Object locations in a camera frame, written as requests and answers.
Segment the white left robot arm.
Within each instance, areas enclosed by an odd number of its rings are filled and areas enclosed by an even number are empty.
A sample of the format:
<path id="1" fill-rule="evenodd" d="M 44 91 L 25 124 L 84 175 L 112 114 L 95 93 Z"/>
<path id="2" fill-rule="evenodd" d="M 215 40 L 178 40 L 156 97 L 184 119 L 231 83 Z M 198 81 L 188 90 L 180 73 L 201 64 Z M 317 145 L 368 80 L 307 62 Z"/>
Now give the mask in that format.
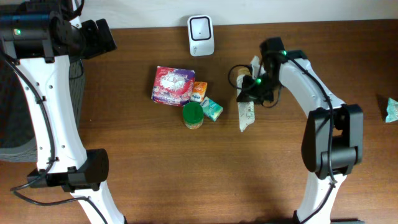
<path id="1" fill-rule="evenodd" d="M 70 96 L 70 65 L 116 49 L 104 19 L 81 21 L 83 3 L 1 3 L 1 57 L 29 107 L 37 167 L 27 186 L 60 186 L 92 223 L 125 223 L 107 185 L 108 153 L 84 148 Z"/>

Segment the red purple snack pack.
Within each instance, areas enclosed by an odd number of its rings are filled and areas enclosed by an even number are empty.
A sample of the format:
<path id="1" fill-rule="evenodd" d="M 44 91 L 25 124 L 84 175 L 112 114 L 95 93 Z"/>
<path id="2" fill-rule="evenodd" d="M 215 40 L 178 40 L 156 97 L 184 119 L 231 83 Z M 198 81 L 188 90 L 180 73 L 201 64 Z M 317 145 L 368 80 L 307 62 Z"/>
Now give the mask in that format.
<path id="1" fill-rule="evenodd" d="M 151 98 L 160 104 L 184 106 L 190 101 L 194 82 L 194 70 L 158 66 Z"/>

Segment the mint green wipes pack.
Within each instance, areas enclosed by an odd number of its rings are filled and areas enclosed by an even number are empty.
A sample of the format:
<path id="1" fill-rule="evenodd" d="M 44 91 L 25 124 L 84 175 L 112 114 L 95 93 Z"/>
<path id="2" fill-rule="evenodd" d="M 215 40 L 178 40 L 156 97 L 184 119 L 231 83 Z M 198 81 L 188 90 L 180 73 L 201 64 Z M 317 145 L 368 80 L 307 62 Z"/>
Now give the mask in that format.
<path id="1" fill-rule="evenodd" d="M 398 102 L 393 100 L 392 98 L 388 99 L 387 108 L 386 108 L 387 116 L 385 118 L 386 123 L 391 123 L 398 120 Z"/>

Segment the green lid jar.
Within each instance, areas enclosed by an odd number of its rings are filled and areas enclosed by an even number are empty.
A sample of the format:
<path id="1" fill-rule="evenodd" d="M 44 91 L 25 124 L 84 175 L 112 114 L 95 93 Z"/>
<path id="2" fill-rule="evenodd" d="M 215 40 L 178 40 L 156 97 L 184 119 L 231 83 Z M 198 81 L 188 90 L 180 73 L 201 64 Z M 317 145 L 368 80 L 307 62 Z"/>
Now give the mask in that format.
<path id="1" fill-rule="evenodd" d="M 189 129 L 198 129 L 203 124 L 203 108 L 197 102 L 187 103 L 182 114 L 184 124 Z"/>

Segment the small orange box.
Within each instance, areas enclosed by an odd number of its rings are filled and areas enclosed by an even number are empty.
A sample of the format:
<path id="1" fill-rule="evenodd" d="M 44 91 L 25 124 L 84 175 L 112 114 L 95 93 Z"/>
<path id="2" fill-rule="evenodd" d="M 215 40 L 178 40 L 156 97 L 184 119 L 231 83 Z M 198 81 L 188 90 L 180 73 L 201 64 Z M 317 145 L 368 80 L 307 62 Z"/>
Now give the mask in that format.
<path id="1" fill-rule="evenodd" d="M 201 103 L 205 98 L 207 86 L 208 86 L 207 82 L 195 82 L 190 97 L 190 101 Z"/>

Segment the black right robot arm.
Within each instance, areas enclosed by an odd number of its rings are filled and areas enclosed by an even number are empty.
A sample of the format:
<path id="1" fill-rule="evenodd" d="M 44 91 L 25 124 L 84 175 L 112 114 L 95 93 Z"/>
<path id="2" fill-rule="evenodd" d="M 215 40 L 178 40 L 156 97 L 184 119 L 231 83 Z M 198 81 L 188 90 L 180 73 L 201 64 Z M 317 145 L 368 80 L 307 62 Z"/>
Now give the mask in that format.
<path id="1" fill-rule="evenodd" d="M 239 128 L 255 121 L 254 107 L 272 108 L 283 88 L 307 117 L 301 155 L 308 170 L 305 193 L 292 218 L 279 223 L 331 223 L 331 210 L 342 183 L 363 160 L 363 111 L 335 96 L 314 72 L 302 50 L 286 50 L 282 39 L 266 39 L 261 56 L 240 65 L 234 84 Z"/>

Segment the small green tissue pack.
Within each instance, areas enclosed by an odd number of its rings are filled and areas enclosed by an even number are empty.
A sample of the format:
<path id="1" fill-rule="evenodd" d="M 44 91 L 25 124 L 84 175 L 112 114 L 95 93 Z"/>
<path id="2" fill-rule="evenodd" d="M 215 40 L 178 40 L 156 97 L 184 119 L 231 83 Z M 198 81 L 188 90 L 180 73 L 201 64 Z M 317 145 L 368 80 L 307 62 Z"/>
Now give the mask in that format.
<path id="1" fill-rule="evenodd" d="M 200 103 L 200 105 L 203 109 L 204 115 L 206 115 L 212 121 L 216 121 L 223 112 L 223 107 L 208 98 L 207 96 Z"/>

